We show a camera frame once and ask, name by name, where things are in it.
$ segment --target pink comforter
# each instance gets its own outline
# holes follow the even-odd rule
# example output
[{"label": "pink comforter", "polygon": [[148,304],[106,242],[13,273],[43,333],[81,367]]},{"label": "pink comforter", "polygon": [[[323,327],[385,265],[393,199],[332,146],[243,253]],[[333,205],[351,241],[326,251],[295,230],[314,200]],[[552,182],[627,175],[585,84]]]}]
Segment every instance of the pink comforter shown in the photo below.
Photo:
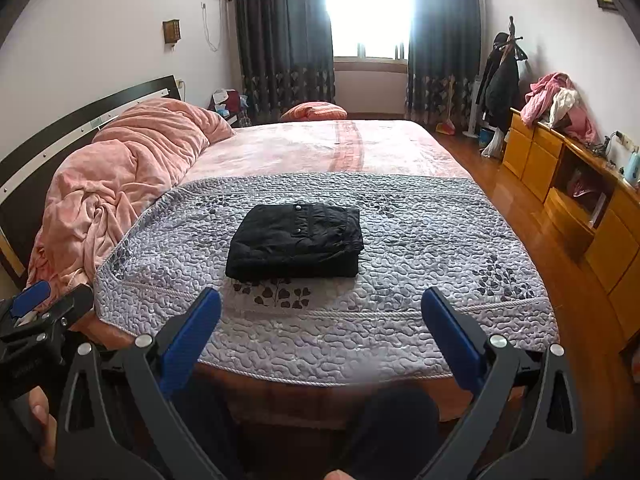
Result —
[{"label": "pink comforter", "polygon": [[90,283],[140,213],[180,182],[202,150],[231,136],[219,115],[177,100],[125,111],[56,171],[27,285],[47,280],[50,302]]},{"label": "pink comforter", "polygon": [[204,150],[182,184],[212,176],[363,171],[471,178],[418,124],[320,121],[236,130]]}]

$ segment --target white wall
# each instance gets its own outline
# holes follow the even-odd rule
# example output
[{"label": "white wall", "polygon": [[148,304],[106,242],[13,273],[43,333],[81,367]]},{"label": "white wall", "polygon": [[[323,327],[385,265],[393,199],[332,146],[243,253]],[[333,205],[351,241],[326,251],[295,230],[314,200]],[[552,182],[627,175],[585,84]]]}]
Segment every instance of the white wall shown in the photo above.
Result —
[{"label": "white wall", "polygon": [[[219,1],[31,0],[0,48],[0,158],[60,117],[161,76],[184,79],[186,100],[207,106],[214,90],[232,85],[238,65],[226,6],[219,51],[204,38],[200,3],[215,45]],[[173,19],[182,39],[171,50],[162,22]]]},{"label": "white wall", "polygon": [[489,44],[516,33],[533,75],[566,72],[591,111],[601,136],[620,130],[640,144],[640,45],[626,21],[596,0],[486,0]]},{"label": "white wall", "polygon": [[404,114],[406,74],[336,72],[335,103],[350,113]]}]

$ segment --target wooden dresser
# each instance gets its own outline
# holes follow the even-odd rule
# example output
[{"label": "wooden dresser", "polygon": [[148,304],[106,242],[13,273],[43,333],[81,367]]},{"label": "wooden dresser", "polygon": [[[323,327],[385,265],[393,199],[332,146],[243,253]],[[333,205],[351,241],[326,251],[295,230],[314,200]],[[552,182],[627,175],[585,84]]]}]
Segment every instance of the wooden dresser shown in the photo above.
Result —
[{"label": "wooden dresser", "polygon": [[[568,253],[593,269],[629,341],[640,332],[640,193],[578,142],[543,124],[526,126],[517,110],[503,164],[544,203]],[[591,213],[566,194],[576,169],[607,196],[594,226]]]}]

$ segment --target finger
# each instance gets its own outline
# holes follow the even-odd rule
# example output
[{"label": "finger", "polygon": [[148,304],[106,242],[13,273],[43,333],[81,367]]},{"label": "finger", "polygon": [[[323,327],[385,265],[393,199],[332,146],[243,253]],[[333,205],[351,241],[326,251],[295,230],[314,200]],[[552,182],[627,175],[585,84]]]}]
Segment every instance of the finger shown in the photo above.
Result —
[{"label": "finger", "polygon": [[324,480],[355,480],[352,476],[347,475],[344,471],[340,471],[339,469],[336,471],[331,471],[327,476],[324,477]]},{"label": "finger", "polygon": [[49,399],[41,387],[37,386],[29,392],[29,408],[40,424],[45,426],[49,416]]},{"label": "finger", "polygon": [[58,432],[58,422],[49,415],[45,427],[44,444],[40,447],[40,459],[50,468],[55,466],[56,457],[56,433]]}]

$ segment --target dark pants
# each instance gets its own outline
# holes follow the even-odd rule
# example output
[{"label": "dark pants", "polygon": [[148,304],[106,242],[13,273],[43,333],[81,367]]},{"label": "dark pants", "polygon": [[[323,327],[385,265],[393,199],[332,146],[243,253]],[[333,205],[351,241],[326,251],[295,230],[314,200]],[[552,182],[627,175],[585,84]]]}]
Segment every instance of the dark pants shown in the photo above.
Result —
[{"label": "dark pants", "polygon": [[[192,378],[175,394],[174,406],[226,478],[246,480],[238,459],[238,432],[217,388]],[[332,469],[356,480],[413,480],[440,446],[438,419],[438,407],[424,391],[408,386],[382,390],[351,425]]]}]

